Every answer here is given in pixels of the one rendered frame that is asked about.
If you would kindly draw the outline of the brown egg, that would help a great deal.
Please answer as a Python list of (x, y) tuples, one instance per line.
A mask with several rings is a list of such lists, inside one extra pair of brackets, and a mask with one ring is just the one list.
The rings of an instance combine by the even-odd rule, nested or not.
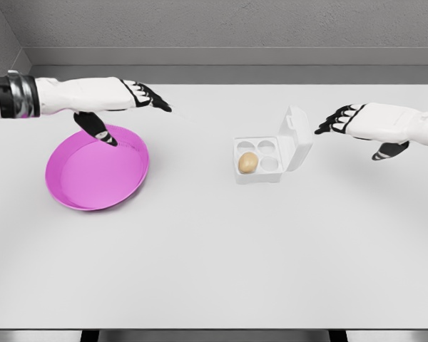
[(238, 160), (238, 171), (242, 174), (250, 174), (256, 171), (259, 158), (253, 152), (243, 153)]

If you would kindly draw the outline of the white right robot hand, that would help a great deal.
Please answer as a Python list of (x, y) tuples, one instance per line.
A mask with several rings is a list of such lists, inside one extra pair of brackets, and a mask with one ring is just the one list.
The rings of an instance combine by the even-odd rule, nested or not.
[(315, 134), (334, 132), (359, 140), (381, 142), (372, 160), (395, 157), (409, 147), (413, 134), (420, 133), (424, 113), (396, 105), (380, 103), (345, 105), (328, 116)]

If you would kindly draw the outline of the white egg box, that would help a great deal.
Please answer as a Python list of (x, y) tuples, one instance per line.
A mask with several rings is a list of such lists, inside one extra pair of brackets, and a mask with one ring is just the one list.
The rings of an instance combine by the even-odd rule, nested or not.
[[(305, 161), (313, 143), (306, 113), (291, 105), (276, 136), (241, 137), (233, 140), (235, 180), (240, 185), (259, 182), (279, 182), (285, 172), (292, 172)], [(254, 154), (256, 168), (240, 171), (240, 161)]]

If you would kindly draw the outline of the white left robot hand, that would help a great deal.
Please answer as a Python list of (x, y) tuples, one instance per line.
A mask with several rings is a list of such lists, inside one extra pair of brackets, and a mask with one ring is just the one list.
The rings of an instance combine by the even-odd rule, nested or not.
[(79, 78), (63, 83), (63, 108), (74, 112), (73, 119), (88, 135), (111, 146), (116, 139), (97, 116), (101, 111), (125, 111), (151, 106), (170, 113), (170, 105), (147, 85), (116, 77)]

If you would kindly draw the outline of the pink round plate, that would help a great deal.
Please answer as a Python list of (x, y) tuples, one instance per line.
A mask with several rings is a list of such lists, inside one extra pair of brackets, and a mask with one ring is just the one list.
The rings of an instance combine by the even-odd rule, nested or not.
[(115, 147), (81, 130), (52, 152), (45, 181), (57, 202), (81, 211), (106, 209), (140, 187), (150, 165), (145, 142), (126, 128), (107, 128), (118, 142)]

